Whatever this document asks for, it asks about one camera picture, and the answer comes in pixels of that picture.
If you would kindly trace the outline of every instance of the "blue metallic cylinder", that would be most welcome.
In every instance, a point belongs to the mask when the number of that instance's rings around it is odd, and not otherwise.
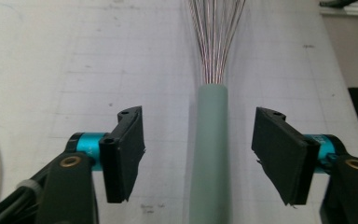
[[[318,163],[324,167],[330,164],[331,161],[329,161],[327,158],[334,158],[337,154],[334,144],[331,142],[331,140],[323,134],[304,134],[304,136],[321,144],[318,154]],[[315,168],[315,173],[325,173],[325,170],[321,166],[317,166]]]
[[[76,151],[85,152],[89,157],[95,160],[95,164],[92,166],[93,171],[101,171],[103,168],[100,161],[100,139],[106,133],[83,133],[76,146]]]

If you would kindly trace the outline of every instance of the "metal whisk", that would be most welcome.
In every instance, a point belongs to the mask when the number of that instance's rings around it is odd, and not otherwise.
[[[223,74],[245,0],[188,0],[200,48],[196,146],[190,189],[190,224],[230,222],[227,88]]]

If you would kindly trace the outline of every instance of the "thin metal wires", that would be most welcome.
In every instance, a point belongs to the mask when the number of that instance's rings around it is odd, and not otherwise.
[[[228,50],[245,0],[188,0],[206,84],[223,82]]]

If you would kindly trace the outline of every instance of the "metal wire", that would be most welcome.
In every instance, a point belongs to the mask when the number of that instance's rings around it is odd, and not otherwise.
[[[245,0],[188,0],[205,84],[223,82],[228,50]]]

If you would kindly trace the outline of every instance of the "gray-green cylindrical handle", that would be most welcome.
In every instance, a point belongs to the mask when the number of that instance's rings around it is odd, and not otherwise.
[[[199,88],[197,135],[190,189],[190,224],[227,224],[230,217],[227,88]]]

